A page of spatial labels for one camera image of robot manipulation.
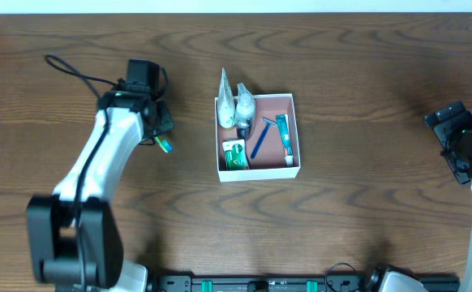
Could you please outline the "white Pantene tube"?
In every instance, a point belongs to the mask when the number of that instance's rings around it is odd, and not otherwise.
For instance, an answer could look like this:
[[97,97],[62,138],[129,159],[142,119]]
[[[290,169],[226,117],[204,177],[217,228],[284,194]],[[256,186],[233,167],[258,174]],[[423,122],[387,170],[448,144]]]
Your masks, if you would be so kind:
[[221,82],[217,102],[217,119],[219,125],[225,129],[230,129],[235,125],[234,96],[225,68],[221,70]]

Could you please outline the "white cardboard box pink inside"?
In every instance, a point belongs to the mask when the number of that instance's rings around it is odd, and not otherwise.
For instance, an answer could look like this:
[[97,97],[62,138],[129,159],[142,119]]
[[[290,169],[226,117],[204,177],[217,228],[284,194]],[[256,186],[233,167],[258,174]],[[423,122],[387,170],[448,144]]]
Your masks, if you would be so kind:
[[[217,154],[217,173],[221,182],[239,182],[266,179],[296,178],[301,169],[300,147],[298,142],[298,128],[294,108],[294,97],[290,93],[264,94],[255,96],[256,118],[254,131],[246,141],[248,170],[227,170],[222,143],[235,140],[237,132],[234,128],[224,129],[215,125],[215,143]],[[290,139],[294,154],[294,165],[287,167],[284,158],[284,150],[278,127],[270,127],[260,150],[255,159],[251,159],[251,153],[265,127],[262,118],[275,120],[279,114],[288,114],[290,126]]]

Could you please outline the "green toothpaste tube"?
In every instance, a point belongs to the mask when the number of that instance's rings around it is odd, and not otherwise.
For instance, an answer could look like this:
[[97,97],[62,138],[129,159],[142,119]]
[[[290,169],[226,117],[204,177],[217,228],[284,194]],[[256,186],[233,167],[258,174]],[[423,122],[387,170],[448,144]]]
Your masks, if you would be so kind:
[[279,114],[276,116],[277,127],[280,133],[281,142],[284,150],[284,158],[287,167],[294,165],[294,154],[290,139],[290,126],[288,114]]

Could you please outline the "green white soap box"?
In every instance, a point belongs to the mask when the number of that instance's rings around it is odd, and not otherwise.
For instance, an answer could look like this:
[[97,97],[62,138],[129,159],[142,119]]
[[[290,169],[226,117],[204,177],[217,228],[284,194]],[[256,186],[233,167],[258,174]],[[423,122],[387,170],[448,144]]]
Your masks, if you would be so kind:
[[228,140],[222,143],[227,170],[248,170],[245,140]]

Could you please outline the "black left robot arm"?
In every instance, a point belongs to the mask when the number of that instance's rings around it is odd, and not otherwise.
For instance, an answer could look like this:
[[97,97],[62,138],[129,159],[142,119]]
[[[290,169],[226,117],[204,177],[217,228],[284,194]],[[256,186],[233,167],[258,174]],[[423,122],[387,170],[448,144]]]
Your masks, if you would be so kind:
[[26,208],[32,271],[57,291],[156,291],[147,267],[124,257],[111,204],[126,163],[139,145],[170,152],[163,135],[174,129],[162,100],[165,68],[131,59],[127,75],[100,94],[92,133],[76,163],[51,195]]

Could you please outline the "green white toothbrush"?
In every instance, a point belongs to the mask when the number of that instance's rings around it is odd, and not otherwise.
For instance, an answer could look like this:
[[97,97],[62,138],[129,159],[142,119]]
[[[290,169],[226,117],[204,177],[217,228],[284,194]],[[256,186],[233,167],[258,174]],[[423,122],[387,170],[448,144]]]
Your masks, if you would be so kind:
[[154,140],[160,146],[163,152],[169,153],[173,150],[173,147],[166,139],[161,139],[159,136],[155,136]]

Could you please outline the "clear foam pump bottle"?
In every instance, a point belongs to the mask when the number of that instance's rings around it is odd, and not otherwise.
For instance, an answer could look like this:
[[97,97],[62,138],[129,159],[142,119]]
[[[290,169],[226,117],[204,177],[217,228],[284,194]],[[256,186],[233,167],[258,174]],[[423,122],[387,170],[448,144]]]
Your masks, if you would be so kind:
[[254,131],[256,105],[255,98],[244,83],[238,84],[238,101],[235,112],[237,136],[249,140]]

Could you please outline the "blue disposable razor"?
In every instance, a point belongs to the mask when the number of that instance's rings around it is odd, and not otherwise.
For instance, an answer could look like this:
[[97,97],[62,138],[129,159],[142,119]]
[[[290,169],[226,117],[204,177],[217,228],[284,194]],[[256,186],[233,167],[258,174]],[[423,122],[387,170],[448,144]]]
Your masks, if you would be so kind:
[[254,147],[254,149],[251,153],[251,159],[255,159],[258,151],[260,150],[260,147],[261,147],[262,143],[264,142],[264,139],[265,139],[266,135],[268,134],[269,128],[277,126],[277,122],[273,121],[269,118],[262,118],[262,121],[265,122],[265,127],[264,127],[263,131],[261,132],[260,137],[258,138],[258,140],[255,144],[255,147]]

